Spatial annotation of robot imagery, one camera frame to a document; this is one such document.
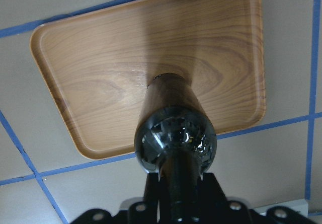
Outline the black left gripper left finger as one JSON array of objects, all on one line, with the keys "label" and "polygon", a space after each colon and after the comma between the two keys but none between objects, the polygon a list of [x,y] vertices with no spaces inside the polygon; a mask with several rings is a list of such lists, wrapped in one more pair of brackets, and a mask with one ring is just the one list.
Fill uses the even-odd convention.
[{"label": "black left gripper left finger", "polygon": [[143,202],[146,206],[144,219],[146,223],[158,223],[159,176],[158,173],[147,174]]}]

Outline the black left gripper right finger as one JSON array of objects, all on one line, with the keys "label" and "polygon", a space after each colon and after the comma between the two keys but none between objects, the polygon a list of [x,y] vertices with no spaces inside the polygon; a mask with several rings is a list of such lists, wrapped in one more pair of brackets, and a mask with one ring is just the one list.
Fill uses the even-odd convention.
[{"label": "black left gripper right finger", "polygon": [[224,223],[227,198],[213,173],[197,177],[193,223]]}]

